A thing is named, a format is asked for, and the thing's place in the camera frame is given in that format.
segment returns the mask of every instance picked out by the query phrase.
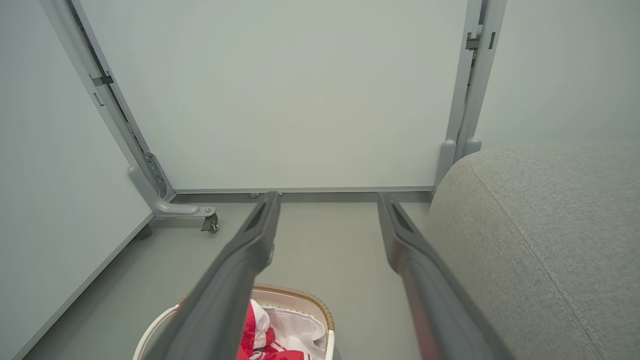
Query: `whiteboard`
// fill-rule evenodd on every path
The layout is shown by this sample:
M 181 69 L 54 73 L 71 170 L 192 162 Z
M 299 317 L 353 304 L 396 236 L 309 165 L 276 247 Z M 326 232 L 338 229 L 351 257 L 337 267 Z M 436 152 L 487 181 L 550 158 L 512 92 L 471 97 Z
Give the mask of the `whiteboard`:
M 37 0 L 0 2 L 0 167 L 0 359 L 12 359 L 151 215 Z
M 432 186 L 466 0 L 80 0 L 172 186 Z
M 635 140 L 640 1 L 508 1 L 476 129 L 483 149 Z

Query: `metal leg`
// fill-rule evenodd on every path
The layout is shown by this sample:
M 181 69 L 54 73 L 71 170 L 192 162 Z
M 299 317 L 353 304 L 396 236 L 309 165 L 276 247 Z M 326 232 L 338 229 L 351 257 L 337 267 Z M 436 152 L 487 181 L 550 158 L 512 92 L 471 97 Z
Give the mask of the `metal leg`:
M 203 231 L 215 233 L 218 230 L 218 215 L 215 206 L 197 206 L 190 204 L 172 204 L 162 199 L 139 166 L 129 167 L 129 178 L 138 188 L 151 210 L 157 217 L 204 217 Z

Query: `seam stitching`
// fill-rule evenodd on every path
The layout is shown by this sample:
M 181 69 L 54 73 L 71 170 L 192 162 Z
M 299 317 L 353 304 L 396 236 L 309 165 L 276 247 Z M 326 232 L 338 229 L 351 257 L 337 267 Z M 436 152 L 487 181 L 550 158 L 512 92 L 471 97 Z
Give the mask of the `seam stitching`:
M 551 280 L 552 280 L 552 282 L 553 282 L 553 278 L 552 278 L 552 276 L 549 274 L 549 273 L 552 273 L 552 272 L 551 272 L 551 269 L 549 268 L 549 269 L 547 270 L 547 269 L 545 268 L 545 265 L 546 265 L 546 267 L 547 267 L 547 268 L 549 267 L 549 266 L 548 266 L 548 264 L 547 264 L 547 262 L 546 262 L 546 261 L 544 261 L 544 259 L 542 258 L 542 255 L 540 254 L 540 252 L 538 252 L 538 251 L 537 251 L 537 249 L 535 249 L 535 247 L 533 246 L 533 244 L 532 244 L 530 241 L 527 241 L 527 238 L 524 236 L 524 234 L 522 234 L 522 232 L 520 231 L 520 229 L 516 226 L 516 224 L 514 223 L 514 221 L 511 219 L 511 217 L 507 214 L 507 212 L 505 211 L 505 209 L 502 207 L 502 204 L 501 204 L 500 202 L 498 202 L 498 200 L 493 196 L 493 194 L 489 191 L 489 189 L 487 189 L 486 185 L 482 182 L 482 180 L 480 180 L 480 177 L 479 177 L 479 176 L 478 176 L 478 174 L 476 173 L 476 170 L 473 168 L 473 165 L 471 165 L 471 161 L 467 160 L 467 165 L 469 166 L 469 169 L 471 169 L 471 172 L 473 173 L 473 175 L 476 177 L 476 180 L 478 181 L 478 183 L 480 183 L 480 185 L 482 185 L 482 187 L 483 187 L 483 188 L 484 188 L 484 190 L 487 192 L 487 194 L 489 194 L 489 196 L 493 199 L 493 201 L 494 201 L 494 202 L 498 205 L 498 207 L 500 208 L 500 215 L 501 215 L 505 220 L 507 220 L 507 221 L 511 224 L 511 226 L 513 227 L 513 229 L 515 229 L 515 231 L 518 233 L 518 235 L 520 235 L 519 237 L 520 237 L 521 241 L 524 243 L 524 245 L 525 245 L 526 247 L 528 247 L 528 248 L 529 248 L 529 250 L 530 250 L 532 253 L 534 253 L 534 256 L 536 255 L 535 253 L 538 253 L 538 256 L 540 257 L 540 259 L 538 259 L 538 263 L 536 263 L 536 261 L 535 261 L 535 260 L 533 260 L 533 257 L 531 256 L 531 254 L 530 254 L 528 251 L 525 251 L 525 252 L 526 252 L 526 254 L 528 255 L 529 259 L 530 259 L 530 260 L 531 260 L 531 262 L 533 263 L 533 265 L 536 267 L 536 270 L 537 270 L 537 271 L 538 271 L 538 273 L 542 276 L 542 278 L 544 279 L 545 283 L 546 283 L 546 284 L 547 284 L 547 286 L 549 287 L 549 290 L 551 291 L 551 294 L 553 294 L 553 296 L 556 298 L 556 300 L 557 300 L 557 301 L 558 301 L 558 303 L 560 304 L 560 307 L 562 308 L 562 310 L 564 311 L 564 313 L 567 315 L 567 317 L 568 317 L 568 318 L 569 318 L 569 320 L 571 321 L 571 323 L 572 323 L 573 327 L 575 328 L 576 332 L 578 333 L 578 337 L 580 337 L 580 339 L 581 339 L 581 340 L 582 340 L 582 342 L 585 344 L 585 346 L 587 347 L 587 349 L 589 350 L 589 352 L 591 353 L 591 355 L 592 355 L 594 358 L 596 358 L 596 354 L 594 354 L 594 352 L 592 351 L 592 349 L 591 349 L 591 347 L 589 346 L 588 342 L 584 339 L 584 337 L 583 337 L 582 333 L 580 332 L 580 329 L 578 329 L 578 327 L 577 327 L 576 323 L 573 321 L 573 318 L 571 317 L 571 315 L 569 314 L 569 312 L 566 310 L 566 307 L 565 307 L 565 305 L 563 304 L 562 300 L 560 299 L 560 297 L 558 297 L 558 295 L 556 294 L 556 291 L 554 291 L 554 290 L 553 290 L 553 287 L 551 287 L 551 285 L 550 285 L 550 284 L 549 284 L 549 282 L 547 281 L 547 278 L 551 278 Z M 539 266 L 541 266 L 541 267 L 543 268 L 543 270 L 544 270 L 544 272 L 547 274 L 547 276 L 544 276 L 544 275 L 543 275 L 543 273 L 542 273 L 542 271 L 540 270 Z M 574 318 L 576 318 L 576 320 L 578 320 L 578 321 L 579 321 L 578 317 L 577 317 L 575 314 L 573 314 L 573 317 L 574 317 Z M 587 337 L 588 337 L 588 334 L 587 334 L 587 332 L 585 331 L 585 329 L 583 328 L 583 326 L 582 326 L 582 324 L 581 324 L 581 323 L 580 323 L 580 328 L 582 328 L 582 331 L 584 331 L 584 334 L 586 334 L 586 335 L 587 335 Z M 593 341 L 591 341 L 591 342 L 592 342 L 593 347 L 594 347 L 594 348 L 596 349 L 596 351 L 597 351 L 597 348 L 596 348 L 595 344 L 593 344 Z

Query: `caster wheel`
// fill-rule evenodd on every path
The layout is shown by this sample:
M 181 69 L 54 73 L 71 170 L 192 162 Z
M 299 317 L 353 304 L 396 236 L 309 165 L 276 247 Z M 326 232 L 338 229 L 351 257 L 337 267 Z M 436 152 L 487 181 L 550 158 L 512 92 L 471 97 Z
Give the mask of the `caster wheel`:
M 218 231 L 218 228 L 218 214 L 214 213 L 204 218 L 201 231 L 209 231 L 211 234 L 214 234 Z
M 218 214 L 213 214 L 211 218 L 211 224 L 209 225 L 209 232 L 215 234 L 218 231 Z

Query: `gray metal frame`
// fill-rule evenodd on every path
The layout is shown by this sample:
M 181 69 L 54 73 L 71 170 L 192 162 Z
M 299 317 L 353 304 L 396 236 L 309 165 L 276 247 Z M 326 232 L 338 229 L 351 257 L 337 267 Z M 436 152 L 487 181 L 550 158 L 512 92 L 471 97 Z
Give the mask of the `gray metal frame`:
M 41 0 L 58 37 L 91 94 L 107 127 L 129 162 L 129 177 L 157 217 L 204 217 L 211 222 L 213 205 L 172 204 L 175 192 L 138 129 L 131 111 L 97 46 L 86 15 L 76 0 Z
M 104 106 L 111 114 L 129 150 L 156 193 L 163 199 L 171 200 L 175 196 L 175 192 L 142 137 L 79 1 L 52 0 L 52 2 L 95 85 L 95 96 L 99 106 Z
M 488 0 L 484 13 L 483 36 L 476 51 L 476 60 L 469 82 L 467 101 L 464 115 L 460 124 L 460 131 L 456 143 L 455 161 L 463 156 L 480 150 L 481 142 L 474 138 L 480 111 L 484 101 L 495 51 L 500 39 L 500 29 L 507 0 Z
M 469 136 L 473 136 L 480 115 L 505 7 L 506 0 L 468 3 L 449 126 L 446 139 L 440 146 L 434 188 L 438 187 L 444 175 L 463 155 L 480 149 L 479 142 L 472 141 Z

